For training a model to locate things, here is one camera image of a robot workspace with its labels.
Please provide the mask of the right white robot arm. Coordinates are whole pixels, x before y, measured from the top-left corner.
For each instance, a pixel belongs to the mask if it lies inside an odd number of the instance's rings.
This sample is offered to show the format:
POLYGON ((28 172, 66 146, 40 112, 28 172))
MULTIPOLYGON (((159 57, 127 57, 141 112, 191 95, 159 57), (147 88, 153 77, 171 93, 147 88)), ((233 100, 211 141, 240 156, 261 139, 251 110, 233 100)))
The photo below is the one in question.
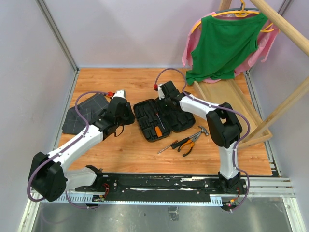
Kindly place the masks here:
POLYGON ((219 147, 219 189, 223 193, 232 192, 240 180, 237 151, 242 126, 231 105, 207 102, 189 92, 180 92, 172 81, 154 84, 154 90, 168 107, 192 113, 207 121, 211 139, 219 147))

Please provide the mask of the orange-handled screwdriver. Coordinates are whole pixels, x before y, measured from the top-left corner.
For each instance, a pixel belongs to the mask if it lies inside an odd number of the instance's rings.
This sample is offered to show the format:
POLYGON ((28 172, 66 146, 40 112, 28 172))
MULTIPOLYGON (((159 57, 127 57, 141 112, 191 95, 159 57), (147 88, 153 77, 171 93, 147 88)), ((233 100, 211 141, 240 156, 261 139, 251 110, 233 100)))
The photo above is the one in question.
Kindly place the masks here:
POLYGON ((157 134, 157 136, 158 136, 158 138, 160 138, 160 137, 162 137, 163 136, 163 133, 162 133, 162 131, 161 131, 161 129, 160 129, 160 127, 159 126, 155 126, 155 132, 156 132, 156 134, 157 134))

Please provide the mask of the orange-black pliers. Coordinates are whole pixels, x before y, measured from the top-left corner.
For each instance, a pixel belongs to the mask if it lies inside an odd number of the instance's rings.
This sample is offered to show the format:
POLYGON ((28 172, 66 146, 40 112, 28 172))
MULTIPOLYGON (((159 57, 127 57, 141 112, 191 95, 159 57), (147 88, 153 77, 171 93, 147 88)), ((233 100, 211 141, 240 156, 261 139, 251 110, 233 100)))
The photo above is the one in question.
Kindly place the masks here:
POLYGON ((185 142, 183 142, 177 149, 178 152, 180 152, 184 147, 189 146, 189 150, 185 153, 183 153, 183 157, 189 155, 193 149, 193 147, 195 146, 195 142, 196 140, 199 138, 200 136, 200 132, 197 133, 196 135, 190 136, 188 138, 185 139, 185 142))

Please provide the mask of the black plastic tool case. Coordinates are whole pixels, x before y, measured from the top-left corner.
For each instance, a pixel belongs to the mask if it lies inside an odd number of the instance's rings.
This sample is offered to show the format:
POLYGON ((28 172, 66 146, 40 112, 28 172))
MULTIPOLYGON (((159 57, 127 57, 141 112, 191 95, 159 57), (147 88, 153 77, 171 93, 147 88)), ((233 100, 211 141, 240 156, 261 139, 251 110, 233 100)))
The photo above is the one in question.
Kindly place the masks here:
POLYGON ((158 105, 157 99, 144 100, 133 107, 137 123, 146 141, 155 142, 168 137, 172 132, 179 133, 195 125, 196 120, 192 113, 182 110, 163 110, 158 105), (165 129, 162 128, 158 117, 155 115, 156 112, 159 113, 165 129), (155 126, 160 127, 163 133, 162 137, 158 138, 155 126))

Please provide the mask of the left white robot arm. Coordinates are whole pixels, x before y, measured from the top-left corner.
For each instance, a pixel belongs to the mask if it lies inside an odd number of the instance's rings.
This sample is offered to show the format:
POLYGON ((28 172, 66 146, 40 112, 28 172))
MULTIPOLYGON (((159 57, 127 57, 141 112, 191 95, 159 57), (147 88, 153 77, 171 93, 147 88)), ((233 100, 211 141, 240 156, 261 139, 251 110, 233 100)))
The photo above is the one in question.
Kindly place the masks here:
POLYGON ((33 202, 39 202, 31 195, 31 190, 38 192, 43 200, 53 202, 68 190, 86 187, 92 191, 107 188, 103 173, 92 165, 80 170, 69 171, 68 168, 86 151, 113 135, 118 136, 117 129, 133 124, 135 116, 126 92, 104 92, 111 98, 108 107, 91 121, 83 116, 86 126, 80 133, 59 148, 44 154, 37 153, 32 160, 27 195, 33 202))

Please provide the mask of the claw hammer black handle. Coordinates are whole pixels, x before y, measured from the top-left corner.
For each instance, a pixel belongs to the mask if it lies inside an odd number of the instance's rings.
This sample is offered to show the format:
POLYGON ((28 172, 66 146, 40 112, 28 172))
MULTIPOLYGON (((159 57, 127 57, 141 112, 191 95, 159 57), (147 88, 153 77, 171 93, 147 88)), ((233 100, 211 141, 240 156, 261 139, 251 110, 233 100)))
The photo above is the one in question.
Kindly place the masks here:
POLYGON ((191 135, 191 136, 189 136, 189 137, 186 137, 186 138, 182 139, 182 140, 179 141, 179 142, 174 143, 174 144, 171 146, 172 149, 175 149, 175 148, 177 148, 177 147, 180 147, 180 146, 184 145, 184 144, 187 143, 187 142, 189 142, 189 143, 192 142, 194 139, 198 138, 202 133, 205 134, 206 136, 209 135, 209 134, 208 134, 208 131, 207 131, 207 129, 206 129, 205 127, 203 127, 203 126, 198 126, 198 127, 200 128, 200 131, 199 131, 199 132, 197 132, 197 133, 195 133, 195 134, 193 134, 193 135, 191 135))

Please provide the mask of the black-handled screwdriver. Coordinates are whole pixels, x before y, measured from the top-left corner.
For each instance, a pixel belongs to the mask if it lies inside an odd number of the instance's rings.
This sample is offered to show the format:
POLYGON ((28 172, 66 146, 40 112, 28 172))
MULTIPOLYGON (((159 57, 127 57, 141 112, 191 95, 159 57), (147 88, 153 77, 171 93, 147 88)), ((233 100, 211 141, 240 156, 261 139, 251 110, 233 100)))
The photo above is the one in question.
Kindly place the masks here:
POLYGON ((163 128, 163 129, 165 129, 164 124, 163 124, 163 122, 162 122, 162 120, 161 120, 161 118, 160 118, 160 116, 159 116, 159 113, 158 113, 158 112, 156 112, 156 114, 155 114, 155 115, 158 117, 159 122, 160 122, 160 124, 161 124, 162 128, 163 128))

